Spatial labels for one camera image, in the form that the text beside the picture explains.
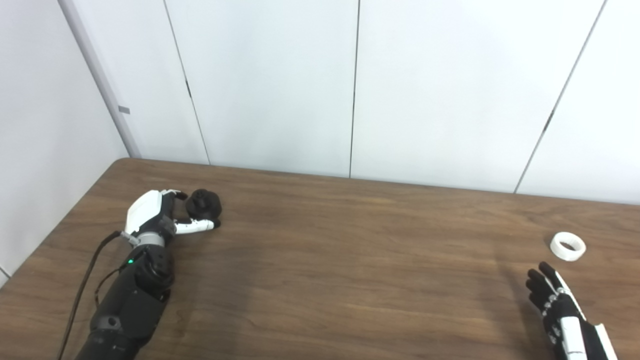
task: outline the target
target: white wall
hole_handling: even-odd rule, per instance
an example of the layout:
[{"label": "white wall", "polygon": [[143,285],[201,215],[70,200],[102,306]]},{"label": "white wall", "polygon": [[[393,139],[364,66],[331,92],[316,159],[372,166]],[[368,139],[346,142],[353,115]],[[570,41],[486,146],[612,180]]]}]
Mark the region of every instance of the white wall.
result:
[{"label": "white wall", "polygon": [[518,193],[640,204],[638,19],[607,2]]},{"label": "white wall", "polygon": [[513,192],[602,0],[362,0],[351,174]]},{"label": "white wall", "polygon": [[0,266],[11,275],[127,153],[56,0],[0,1],[0,34]]},{"label": "white wall", "polygon": [[212,164],[349,175],[357,0],[167,7]]},{"label": "white wall", "polygon": [[129,108],[116,119],[137,155],[208,164],[162,0],[60,1],[101,85]]}]

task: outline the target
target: wooden table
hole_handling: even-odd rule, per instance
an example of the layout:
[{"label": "wooden table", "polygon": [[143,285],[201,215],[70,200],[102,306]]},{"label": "wooden table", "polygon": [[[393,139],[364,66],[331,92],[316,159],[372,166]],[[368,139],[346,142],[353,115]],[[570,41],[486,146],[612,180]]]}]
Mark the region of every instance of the wooden table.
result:
[{"label": "wooden table", "polygon": [[[172,299],[138,359],[551,360],[524,286],[543,260],[621,360],[640,354],[640,207],[127,159],[0,290],[0,359],[53,358],[98,242],[165,188],[217,192],[223,225],[172,244]],[[578,262],[549,251],[557,231],[586,241]],[[129,249],[102,252],[67,358]]]}]

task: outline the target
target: black knob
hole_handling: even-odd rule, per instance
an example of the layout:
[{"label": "black knob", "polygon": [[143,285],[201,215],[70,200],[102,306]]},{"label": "black knob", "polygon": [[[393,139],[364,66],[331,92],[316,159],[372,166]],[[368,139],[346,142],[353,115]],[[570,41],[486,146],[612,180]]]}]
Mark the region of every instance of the black knob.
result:
[{"label": "black knob", "polygon": [[187,199],[186,209],[189,216],[195,220],[214,221],[222,213],[218,195],[205,189],[198,189],[191,194]]}]

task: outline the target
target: roll of tape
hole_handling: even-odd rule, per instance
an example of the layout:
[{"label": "roll of tape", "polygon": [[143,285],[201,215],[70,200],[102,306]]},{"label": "roll of tape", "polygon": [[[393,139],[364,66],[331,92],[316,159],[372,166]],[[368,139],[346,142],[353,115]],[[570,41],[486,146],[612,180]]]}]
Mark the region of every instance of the roll of tape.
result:
[{"label": "roll of tape", "polygon": [[587,245],[576,234],[561,232],[557,233],[551,240],[551,251],[565,261],[576,261],[587,251]]}]

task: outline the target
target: robotic arm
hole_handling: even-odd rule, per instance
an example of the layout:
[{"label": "robotic arm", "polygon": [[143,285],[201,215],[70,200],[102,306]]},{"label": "robotic arm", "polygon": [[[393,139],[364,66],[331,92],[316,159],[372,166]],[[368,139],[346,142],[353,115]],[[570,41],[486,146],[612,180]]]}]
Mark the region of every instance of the robotic arm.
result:
[{"label": "robotic arm", "polygon": [[[174,219],[175,199],[186,200],[189,218]],[[133,249],[90,322],[76,360],[131,360],[151,339],[171,295],[173,258],[166,246],[178,234],[220,226],[220,199],[204,189],[191,197],[151,190],[131,205],[125,231]]]},{"label": "robotic arm", "polygon": [[557,360],[618,360],[604,325],[587,321],[571,289],[542,262],[527,274],[529,300],[540,310]]}]

